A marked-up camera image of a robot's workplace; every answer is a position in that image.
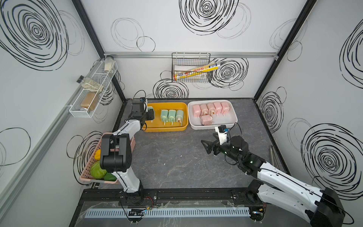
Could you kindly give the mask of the yellow toy pepper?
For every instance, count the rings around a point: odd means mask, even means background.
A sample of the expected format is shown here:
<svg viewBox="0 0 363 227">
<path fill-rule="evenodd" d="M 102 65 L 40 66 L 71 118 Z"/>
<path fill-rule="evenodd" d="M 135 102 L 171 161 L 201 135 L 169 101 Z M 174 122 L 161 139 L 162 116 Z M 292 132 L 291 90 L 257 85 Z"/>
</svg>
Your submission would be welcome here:
<svg viewBox="0 0 363 227">
<path fill-rule="evenodd" d="M 101 158 L 101 149 L 98 149 L 98 150 L 95 152 L 95 154 L 94 154 L 94 159 L 95 159 L 96 161 L 99 161 L 99 160 L 100 160 L 100 158 Z"/>
</svg>

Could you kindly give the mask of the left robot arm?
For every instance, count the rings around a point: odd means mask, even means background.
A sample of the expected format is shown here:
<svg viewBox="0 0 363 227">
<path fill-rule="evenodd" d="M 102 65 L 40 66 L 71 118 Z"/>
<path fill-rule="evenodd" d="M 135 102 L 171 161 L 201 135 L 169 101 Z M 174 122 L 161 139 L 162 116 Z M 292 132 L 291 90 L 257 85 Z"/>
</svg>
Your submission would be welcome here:
<svg viewBox="0 0 363 227">
<path fill-rule="evenodd" d="M 122 187 L 122 197 L 125 204 L 141 205 L 145 195 L 142 182 L 132 170 L 131 139 L 146 126 L 146 121 L 155 119 L 155 112 L 148 109 L 147 99 L 140 98 L 132 104 L 131 113 L 125 124 L 111 134 L 101 138 L 100 167 L 116 177 Z"/>
</svg>

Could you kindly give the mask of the yellow toothpaste box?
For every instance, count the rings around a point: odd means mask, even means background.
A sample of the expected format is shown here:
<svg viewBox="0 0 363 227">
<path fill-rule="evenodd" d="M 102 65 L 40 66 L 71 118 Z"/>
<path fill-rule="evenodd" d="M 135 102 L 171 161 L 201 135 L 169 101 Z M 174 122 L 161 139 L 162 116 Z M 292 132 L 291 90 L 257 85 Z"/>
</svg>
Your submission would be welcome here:
<svg viewBox="0 0 363 227">
<path fill-rule="evenodd" d="M 195 76 L 199 76 L 208 72 L 215 71 L 220 68 L 219 62 L 212 62 L 208 65 L 204 66 L 182 66 L 176 65 L 174 68 L 174 73 L 172 79 L 174 81 L 182 80 L 182 79 L 189 79 Z"/>
</svg>

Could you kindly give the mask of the green sharpener round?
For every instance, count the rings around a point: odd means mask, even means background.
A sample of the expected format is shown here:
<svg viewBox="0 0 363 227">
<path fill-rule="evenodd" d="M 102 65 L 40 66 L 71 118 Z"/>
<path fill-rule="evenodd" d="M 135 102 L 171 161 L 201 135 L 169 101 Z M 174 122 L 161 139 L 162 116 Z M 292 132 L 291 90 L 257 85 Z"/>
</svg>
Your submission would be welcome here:
<svg viewBox="0 0 363 227">
<path fill-rule="evenodd" d="M 180 125 L 183 124 L 183 119 L 184 119 L 184 111 L 183 110 L 177 110 L 176 111 L 176 122 L 178 122 Z"/>
</svg>

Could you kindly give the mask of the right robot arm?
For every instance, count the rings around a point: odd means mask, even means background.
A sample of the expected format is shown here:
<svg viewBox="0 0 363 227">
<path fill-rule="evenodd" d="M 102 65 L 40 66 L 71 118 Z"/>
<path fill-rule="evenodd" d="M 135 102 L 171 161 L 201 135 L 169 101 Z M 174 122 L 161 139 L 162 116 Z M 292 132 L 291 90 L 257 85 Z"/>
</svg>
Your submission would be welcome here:
<svg viewBox="0 0 363 227">
<path fill-rule="evenodd" d="M 301 182 L 249 151 L 241 136 L 213 134 L 215 141 L 202 140 L 208 154 L 223 154 L 246 175 L 255 179 L 245 191 L 249 203 L 269 203 L 295 214 L 312 227 L 341 227 L 347 212 L 335 191 Z"/>
</svg>

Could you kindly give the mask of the pink sharpener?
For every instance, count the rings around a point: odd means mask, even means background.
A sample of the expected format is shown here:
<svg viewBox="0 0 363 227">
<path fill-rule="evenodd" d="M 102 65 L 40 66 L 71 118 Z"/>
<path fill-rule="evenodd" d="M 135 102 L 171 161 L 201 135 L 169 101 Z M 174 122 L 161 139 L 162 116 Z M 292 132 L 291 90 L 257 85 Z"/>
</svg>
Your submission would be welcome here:
<svg viewBox="0 0 363 227">
<path fill-rule="evenodd" d="M 209 115 L 209 109 L 206 104 L 201 104 L 200 109 L 201 109 L 201 116 Z"/>
<path fill-rule="evenodd" d="M 203 115 L 200 117 L 200 122 L 203 126 L 211 125 L 214 123 L 214 119 L 210 115 Z"/>
<path fill-rule="evenodd" d="M 193 105 L 192 110 L 193 110 L 193 116 L 197 117 L 197 118 L 200 118 L 200 116 L 201 116 L 201 107 L 200 107 L 200 105 Z"/>
<path fill-rule="evenodd" d="M 215 107 L 215 115 L 219 116 L 219 114 L 222 113 L 222 104 L 221 102 L 214 102 L 214 107 Z"/>
<path fill-rule="evenodd" d="M 225 116 L 226 114 L 229 113 L 230 111 L 230 105 L 228 102 L 221 102 L 221 107 L 222 107 L 222 115 Z"/>
<path fill-rule="evenodd" d="M 208 108 L 208 114 L 209 114 L 210 116 L 212 116 L 212 115 L 216 114 L 216 108 L 215 108 L 215 106 L 214 106 L 214 104 L 213 104 L 213 103 L 208 103 L 208 104 L 207 104 L 207 108 Z"/>
</svg>

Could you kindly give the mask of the green toy cabbage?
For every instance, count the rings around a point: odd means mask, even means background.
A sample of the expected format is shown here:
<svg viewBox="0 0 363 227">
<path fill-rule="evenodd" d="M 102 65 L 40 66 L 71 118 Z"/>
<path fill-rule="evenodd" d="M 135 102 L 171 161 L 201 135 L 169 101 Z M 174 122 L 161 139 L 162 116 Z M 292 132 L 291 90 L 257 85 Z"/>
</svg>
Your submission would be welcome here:
<svg viewBox="0 0 363 227">
<path fill-rule="evenodd" d="M 102 179 L 106 175 L 107 171 L 102 169 L 100 161 L 97 161 L 91 166 L 89 173 L 94 179 Z"/>
</svg>

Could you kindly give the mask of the glass jar on shelf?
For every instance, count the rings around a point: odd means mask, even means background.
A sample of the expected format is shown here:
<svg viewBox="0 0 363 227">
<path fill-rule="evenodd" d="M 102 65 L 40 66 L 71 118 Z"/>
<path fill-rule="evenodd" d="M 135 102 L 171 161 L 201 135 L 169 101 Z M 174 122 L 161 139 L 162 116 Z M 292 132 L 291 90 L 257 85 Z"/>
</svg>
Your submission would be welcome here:
<svg viewBox="0 0 363 227">
<path fill-rule="evenodd" d="M 111 55 L 107 55 L 104 60 L 104 70 L 105 72 L 109 72 L 114 65 L 114 57 Z"/>
</svg>

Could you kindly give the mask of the white plastic tray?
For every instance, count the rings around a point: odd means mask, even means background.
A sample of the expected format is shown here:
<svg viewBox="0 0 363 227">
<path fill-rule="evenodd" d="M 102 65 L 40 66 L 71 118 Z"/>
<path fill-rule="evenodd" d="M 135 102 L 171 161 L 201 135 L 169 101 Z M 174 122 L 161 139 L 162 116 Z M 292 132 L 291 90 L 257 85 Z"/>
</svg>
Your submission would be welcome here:
<svg viewBox="0 0 363 227">
<path fill-rule="evenodd" d="M 195 105 L 207 105 L 208 103 L 215 103 L 215 102 L 219 102 L 221 104 L 226 103 L 227 106 L 229 107 L 229 110 L 227 113 L 223 114 L 220 113 L 218 115 L 212 115 L 212 124 L 211 125 L 203 125 L 201 123 L 201 117 L 198 118 L 196 116 L 194 116 L 194 109 L 193 107 Z M 214 129 L 216 126 L 219 125 L 226 125 L 227 128 L 230 128 L 233 126 L 234 123 L 238 122 L 238 117 L 236 115 L 236 111 L 234 110 L 234 107 L 232 105 L 232 103 L 228 100 L 199 100 L 199 101 L 191 101 L 188 105 L 188 115 L 189 115 L 189 123 L 191 125 L 191 128 L 194 130 L 210 130 L 210 129 Z"/>
</svg>

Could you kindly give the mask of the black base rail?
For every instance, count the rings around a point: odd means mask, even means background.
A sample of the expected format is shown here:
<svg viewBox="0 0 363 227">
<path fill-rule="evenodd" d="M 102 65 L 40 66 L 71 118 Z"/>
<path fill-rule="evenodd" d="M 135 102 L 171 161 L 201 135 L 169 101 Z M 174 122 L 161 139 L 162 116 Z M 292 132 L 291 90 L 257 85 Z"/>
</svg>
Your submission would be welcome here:
<svg viewBox="0 0 363 227">
<path fill-rule="evenodd" d="M 86 189 L 82 202 L 117 202 L 123 206 L 160 206 L 168 201 L 231 201 L 233 205 L 262 206 L 258 198 L 246 196 L 246 188 L 144 189 L 128 194 L 122 189 Z"/>
</svg>

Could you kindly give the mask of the yellow plastic tray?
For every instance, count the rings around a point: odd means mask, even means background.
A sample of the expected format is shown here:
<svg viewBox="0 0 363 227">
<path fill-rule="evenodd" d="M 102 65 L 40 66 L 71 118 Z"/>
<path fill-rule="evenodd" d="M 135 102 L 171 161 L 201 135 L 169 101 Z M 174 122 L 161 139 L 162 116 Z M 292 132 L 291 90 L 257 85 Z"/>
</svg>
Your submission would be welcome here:
<svg viewBox="0 0 363 227">
<path fill-rule="evenodd" d="M 167 131 L 184 131 L 189 123 L 187 105 L 182 102 L 164 102 L 164 103 L 149 103 L 147 106 L 153 107 L 155 111 L 155 119 L 153 121 L 146 121 L 146 125 L 142 128 L 146 132 L 167 132 Z M 175 122 L 171 125 L 167 122 L 165 125 L 161 122 L 161 110 L 183 110 L 184 119 L 183 124 L 180 125 Z"/>
</svg>

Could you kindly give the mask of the clear bottle on shelf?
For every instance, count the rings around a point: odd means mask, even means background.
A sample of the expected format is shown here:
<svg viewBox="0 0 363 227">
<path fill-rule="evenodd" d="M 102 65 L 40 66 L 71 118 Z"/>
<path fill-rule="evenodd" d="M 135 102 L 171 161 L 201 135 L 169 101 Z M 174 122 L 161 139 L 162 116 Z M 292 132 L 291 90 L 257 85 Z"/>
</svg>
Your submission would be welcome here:
<svg viewBox="0 0 363 227">
<path fill-rule="evenodd" d="M 104 86 L 96 81 L 94 81 L 91 78 L 86 78 L 84 76 L 80 76 L 77 79 L 77 83 L 85 90 L 95 92 L 95 93 L 101 93 L 104 89 Z"/>
</svg>

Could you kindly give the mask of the pink plastic basket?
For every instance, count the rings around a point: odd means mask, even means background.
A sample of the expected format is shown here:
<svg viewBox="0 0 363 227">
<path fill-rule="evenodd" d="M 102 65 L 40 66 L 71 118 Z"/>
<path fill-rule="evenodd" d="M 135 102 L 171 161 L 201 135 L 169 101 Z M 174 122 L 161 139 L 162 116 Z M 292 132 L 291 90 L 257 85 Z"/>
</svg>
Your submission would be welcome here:
<svg viewBox="0 0 363 227">
<path fill-rule="evenodd" d="M 105 133 L 98 142 L 79 177 L 82 181 L 138 187 L 140 181 L 132 168 L 135 139 L 129 134 Z"/>
</svg>

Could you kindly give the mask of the metal tongs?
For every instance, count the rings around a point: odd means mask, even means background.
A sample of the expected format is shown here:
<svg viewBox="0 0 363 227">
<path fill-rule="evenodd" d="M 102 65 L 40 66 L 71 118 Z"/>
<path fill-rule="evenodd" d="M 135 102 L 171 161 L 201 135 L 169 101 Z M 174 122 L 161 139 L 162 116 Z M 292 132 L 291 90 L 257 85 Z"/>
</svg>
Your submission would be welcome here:
<svg viewBox="0 0 363 227">
<path fill-rule="evenodd" d="M 271 145 L 269 147 L 269 154 L 270 154 L 270 162 L 271 164 L 276 167 L 277 169 L 280 169 L 279 163 L 278 163 L 278 159 L 276 157 L 275 151 L 273 146 Z"/>
</svg>

